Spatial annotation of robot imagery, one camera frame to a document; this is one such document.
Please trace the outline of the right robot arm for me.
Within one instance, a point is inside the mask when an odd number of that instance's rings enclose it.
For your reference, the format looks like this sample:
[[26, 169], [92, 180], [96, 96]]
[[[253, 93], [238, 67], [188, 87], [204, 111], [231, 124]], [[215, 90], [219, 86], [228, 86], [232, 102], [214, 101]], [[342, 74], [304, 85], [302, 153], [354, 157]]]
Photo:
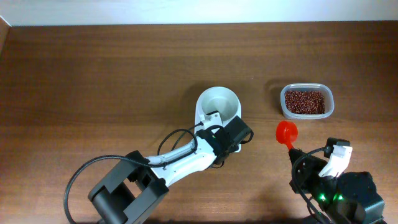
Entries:
[[290, 186], [305, 201], [314, 223], [385, 223], [385, 201], [378, 194], [370, 172], [343, 172], [321, 177], [328, 164], [314, 154], [289, 150], [292, 163]]

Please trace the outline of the orange plastic measuring scoop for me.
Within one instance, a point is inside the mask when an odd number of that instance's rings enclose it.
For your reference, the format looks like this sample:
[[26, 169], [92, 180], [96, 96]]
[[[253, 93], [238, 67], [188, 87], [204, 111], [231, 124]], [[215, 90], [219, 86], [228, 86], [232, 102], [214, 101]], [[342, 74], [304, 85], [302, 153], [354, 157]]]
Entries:
[[294, 148], [292, 143], [298, 136], [297, 126], [291, 121], [281, 121], [277, 125], [275, 136], [278, 143], [286, 145], [287, 149], [291, 150]]

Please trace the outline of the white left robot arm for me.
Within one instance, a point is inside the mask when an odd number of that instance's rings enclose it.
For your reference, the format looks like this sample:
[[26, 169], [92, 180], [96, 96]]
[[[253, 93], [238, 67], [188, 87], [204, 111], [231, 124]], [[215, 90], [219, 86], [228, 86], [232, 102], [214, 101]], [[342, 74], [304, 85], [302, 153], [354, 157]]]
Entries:
[[103, 223], [144, 223], [180, 179], [219, 165], [242, 144], [252, 129], [235, 116], [226, 126], [211, 125], [192, 133], [192, 140], [163, 155], [143, 157], [133, 151], [118, 162], [89, 192]]

